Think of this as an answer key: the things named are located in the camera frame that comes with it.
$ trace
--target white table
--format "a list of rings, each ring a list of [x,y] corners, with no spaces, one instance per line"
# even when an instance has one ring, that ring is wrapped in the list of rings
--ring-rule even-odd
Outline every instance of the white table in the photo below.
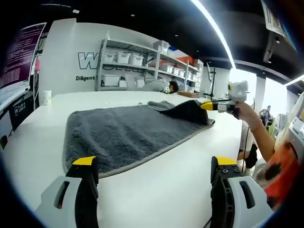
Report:
[[[35,110],[4,150],[13,185],[31,210],[59,175],[66,122],[73,111],[190,98],[156,92],[109,91],[56,95]],[[97,216],[105,228],[201,228],[211,216],[210,167],[214,155],[236,159],[241,121],[208,112],[215,125],[127,172],[99,180]]]

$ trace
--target human hand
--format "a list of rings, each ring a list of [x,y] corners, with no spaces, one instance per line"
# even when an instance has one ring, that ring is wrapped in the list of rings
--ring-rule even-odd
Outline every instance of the human hand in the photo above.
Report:
[[[251,106],[244,102],[237,102],[236,108],[239,109],[238,116],[241,120],[244,120],[251,131],[257,129],[262,125],[261,119],[258,117],[257,113],[252,109]]]

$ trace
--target fleece blanket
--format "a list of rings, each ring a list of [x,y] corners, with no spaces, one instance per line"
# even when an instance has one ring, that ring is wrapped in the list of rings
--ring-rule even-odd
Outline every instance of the fleece blanket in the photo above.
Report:
[[[197,133],[214,120],[195,100],[73,112],[67,120],[63,163],[97,156],[99,178],[143,164]]]

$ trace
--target shelf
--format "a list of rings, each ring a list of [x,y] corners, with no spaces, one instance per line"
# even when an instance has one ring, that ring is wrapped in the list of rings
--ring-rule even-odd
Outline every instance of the shelf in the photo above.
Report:
[[[126,64],[126,63],[103,63],[103,66],[118,66],[118,67],[129,67],[129,68],[136,68],[136,69],[143,69],[143,70],[151,70],[155,71],[154,67],[147,67],[147,66],[136,66],[136,65],[131,65],[131,64]]]
[[[166,71],[162,71],[162,70],[159,70],[158,73],[161,73],[161,74],[164,74],[164,75],[169,75],[169,76],[173,76],[173,77],[177,77],[177,78],[180,78],[180,79],[185,79],[184,77],[181,77],[181,76],[176,76],[174,74],[171,74],[171,73],[168,73]],[[192,79],[188,79],[187,78],[187,81],[190,81],[190,82],[195,82],[194,80]]]
[[[184,63],[184,62],[182,62],[182,61],[180,61],[180,60],[178,60],[176,58],[173,58],[173,57],[170,57],[168,55],[165,55],[165,54],[161,54],[161,59],[162,60],[167,60],[168,62],[171,62],[171,63],[174,63],[174,64],[183,65],[185,68],[187,66],[186,63]],[[193,67],[191,65],[189,65],[189,71],[195,72],[195,73],[200,72],[197,68],[195,68],[195,67]]]
[[[143,53],[143,54],[149,54],[149,53],[155,53],[157,54],[157,50],[150,48],[150,47],[145,47],[139,44],[135,44],[135,43],[131,43],[131,42],[127,42],[127,41],[120,41],[120,40],[115,40],[115,39],[109,39],[107,41],[106,44],[107,47],[109,48],[119,48],[119,49],[124,49],[124,50],[128,50],[128,51],[134,51],[134,52],[138,52],[138,53]],[[168,62],[174,63],[174,64],[179,64],[179,65],[183,65],[186,68],[186,63],[170,57],[168,55],[165,54],[161,54],[161,59],[163,60],[167,60]],[[197,68],[189,65],[189,71],[191,72],[200,72]]]
[[[107,41],[106,46],[108,48],[119,48],[119,49],[124,49],[124,50],[128,50],[128,51],[139,52],[139,53],[143,53],[143,54],[149,54],[152,52],[157,53],[157,50],[155,50],[153,48],[145,47],[145,46],[131,43],[131,42],[115,40],[115,39],[109,39]]]
[[[125,91],[127,87],[119,87],[119,86],[101,86],[100,91]]]

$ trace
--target poster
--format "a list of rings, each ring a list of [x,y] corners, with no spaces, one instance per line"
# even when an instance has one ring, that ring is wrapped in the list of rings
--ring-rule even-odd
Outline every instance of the poster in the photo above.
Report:
[[[29,86],[31,66],[41,33],[46,23],[23,28],[8,51],[0,76],[0,104],[14,93]]]
[[[280,23],[279,19],[273,15],[273,13],[270,11],[270,9],[267,7],[267,5],[262,2],[264,16],[265,16],[265,23],[266,23],[266,29],[273,31],[277,34],[280,34],[283,37],[287,37],[284,27]]]

